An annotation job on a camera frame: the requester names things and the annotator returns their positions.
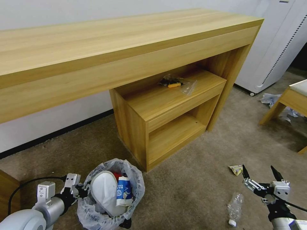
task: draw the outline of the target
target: desk top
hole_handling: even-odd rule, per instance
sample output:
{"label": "desk top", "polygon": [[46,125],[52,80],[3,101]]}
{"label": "desk top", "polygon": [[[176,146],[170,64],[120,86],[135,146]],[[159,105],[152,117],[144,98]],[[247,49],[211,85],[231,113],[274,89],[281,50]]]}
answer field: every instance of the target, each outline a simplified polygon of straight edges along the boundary
{"label": "desk top", "polygon": [[0,31],[0,123],[249,45],[262,21],[191,9]]}
{"label": "desk top", "polygon": [[0,31],[0,76],[260,20],[190,9]]}

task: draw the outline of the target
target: trash bag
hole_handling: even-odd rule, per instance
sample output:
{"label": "trash bag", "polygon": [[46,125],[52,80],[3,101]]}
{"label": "trash bag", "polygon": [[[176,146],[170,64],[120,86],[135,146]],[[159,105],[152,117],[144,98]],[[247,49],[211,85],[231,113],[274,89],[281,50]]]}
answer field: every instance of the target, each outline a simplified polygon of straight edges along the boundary
{"label": "trash bag", "polygon": [[109,217],[107,213],[101,214],[104,210],[98,210],[95,206],[96,201],[89,195],[86,198],[78,200],[77,215],[79,221],[84,228],[88,230],[111,230],[116,229],[125,219],[130,219],[132,214],[142,199],[145,193],[145,184],[142,176],[142,172],[135,166],[131,165],[127,160],[113,159],[105,163],[98,165],[93,171],[86,177],[84,184],[87,184],[91,179],[102,171],[111,171],[114,173],[120,173],[123,175],[126,173],[132,187],[132,194],[135,199],[132,205],[128,207],[127,211],[122,215],[116,217]]}

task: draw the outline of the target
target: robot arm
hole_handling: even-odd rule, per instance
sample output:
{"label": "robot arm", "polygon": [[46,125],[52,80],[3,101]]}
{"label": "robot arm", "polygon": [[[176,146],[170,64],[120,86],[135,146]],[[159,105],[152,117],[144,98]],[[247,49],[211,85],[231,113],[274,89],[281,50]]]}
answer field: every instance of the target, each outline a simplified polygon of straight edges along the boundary
{"label": "robot arm", "polygon": [[271,166],[276,181],[272,181],[271,183],[257,183],[250,178],[245,166],[243,165],[242,167],[242,183],[253,191],[254,194],[260,196],[262,202],[267,205],[270,212],[268,218],[272,223],[274,230],[291,230],[291,223],[294,223],[293,227],[294,225],[299,225],[299,221],[295,221],[295,215],[290,212],[285,203],[288,201],[290,194],[290,182],[284,180],[282,175]]}
{"label": "robot arm", "polygon": [[78,198],[87,197],[80,175],[67,174],[65,185],[55,194],[55,183],[45,181],[37,186],[37,203],[32,209],[15,212],[0,223],[0,230],[52,230],[53,224]]}

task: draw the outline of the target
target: carpet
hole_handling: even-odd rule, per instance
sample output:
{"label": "carpet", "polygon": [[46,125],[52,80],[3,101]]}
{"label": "carpet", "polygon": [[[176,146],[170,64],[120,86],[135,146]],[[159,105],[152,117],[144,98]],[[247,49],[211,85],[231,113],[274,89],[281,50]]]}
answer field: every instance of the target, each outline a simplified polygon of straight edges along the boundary
{"label": "carpet", "polygon": [[[289,70],[264,92],[280,94],[304,77]],[[244,195],[237,229],[272,229],[261,199],[244,187],[242,175],[236,177],[228,165],[245,164],[257,182],[274,180],[273,165],[291,183],[289,201],[307,208],[307,154],[296,153],[307,145],[306,121],[298,117],[291,118],[292,124],[276,120],[259,126],[268,111],[268,106],[259,102],[262,94],[250,97],[234,87],[212,132],[143,173],[146,191],[131,229],[231,229],[227,204],[234,192]],[[118,139],[114,115],[110,115],[8,156],[0,160],[0,169],[20,181],[67,173],[81,174],[83,181],[98,164],[113,158],[138,165]],[[35,204],[37,184],[22,189],[23,208]],[[57,192],[62,186],[56,181]],[[307,213],[290,209],[298,219],[307,219]],[[54,230],[83,229],[76,210],[75,204],[59,218]]]}

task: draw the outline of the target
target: bottle cap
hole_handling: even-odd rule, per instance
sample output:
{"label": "bottle cap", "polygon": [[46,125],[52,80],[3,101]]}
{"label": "bottle cap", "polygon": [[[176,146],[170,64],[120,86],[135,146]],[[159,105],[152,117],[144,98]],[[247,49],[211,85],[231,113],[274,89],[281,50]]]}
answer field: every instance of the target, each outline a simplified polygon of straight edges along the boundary
{"label": "bottle cap", "polygon": [[230,224],[233,227],[237,226],[237,223],[234,220],[231,220],[231,219],[228,221],[228,224]]}

